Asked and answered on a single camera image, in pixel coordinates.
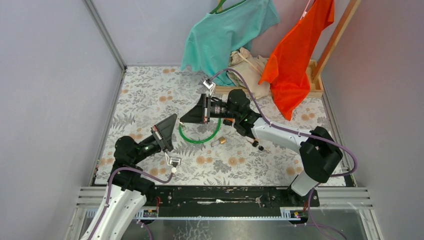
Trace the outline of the orange black padlock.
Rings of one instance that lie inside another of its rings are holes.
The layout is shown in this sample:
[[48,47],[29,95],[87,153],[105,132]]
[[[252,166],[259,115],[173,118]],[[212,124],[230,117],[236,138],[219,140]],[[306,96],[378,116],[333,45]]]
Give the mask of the orange black padlock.
[[225,118],[222,123],[226,126],[233,126],[234,120],[232,118]]

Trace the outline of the green cable lock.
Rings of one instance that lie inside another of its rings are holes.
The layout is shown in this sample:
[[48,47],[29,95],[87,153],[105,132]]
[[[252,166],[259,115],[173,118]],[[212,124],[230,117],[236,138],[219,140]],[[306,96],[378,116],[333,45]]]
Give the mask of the green cable lock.
[[182,139],[190,144],[204,144],[213,140],[222,126],[222,119],[212,120],[210,124],[195,126],[193,123],[184,123],[184,127],[178,125],[178,132]]

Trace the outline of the black headed keys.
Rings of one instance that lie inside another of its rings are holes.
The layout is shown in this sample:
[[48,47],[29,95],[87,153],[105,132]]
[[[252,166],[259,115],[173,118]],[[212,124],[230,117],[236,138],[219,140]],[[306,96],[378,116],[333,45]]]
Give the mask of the black headed keys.
[[263,151],[264,147],[259,144],[259,141],[256,139],[247,140],[254,148],[257,148],[259,151]]

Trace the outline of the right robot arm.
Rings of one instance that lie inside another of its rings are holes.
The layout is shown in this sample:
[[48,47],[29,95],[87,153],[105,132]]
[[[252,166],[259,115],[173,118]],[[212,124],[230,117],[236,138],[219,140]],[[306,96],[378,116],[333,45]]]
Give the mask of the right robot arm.
[[241,89],[231,90],[226,101],[201,94],[197,104],[180,118],[180,122],[207,124],[211,118],[222,119],[243,137],[269,141],[300,155],[303,171],[286,193],[287,201],[293,206],[301,205],[314,187],[326,183],[343,158],[342,151],[325,128],[300,130],[272,123],[262,113],[251,109],[251,101]]

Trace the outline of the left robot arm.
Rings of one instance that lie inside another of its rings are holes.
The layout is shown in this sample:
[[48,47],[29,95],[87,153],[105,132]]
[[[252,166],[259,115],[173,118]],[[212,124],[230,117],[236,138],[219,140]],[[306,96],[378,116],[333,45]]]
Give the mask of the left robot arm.
[[137,164],[158,153],[164,153],[174,175],[181,158],[169,156],[174,149],[172,135],[177,115],[172,114],[153,125],[151,135],[140,142],[125,135],[115,142],[112,172],[105,194],[83,240],[120,240],[142,208],[155,200],[155,182],[169,183],[145,171]]

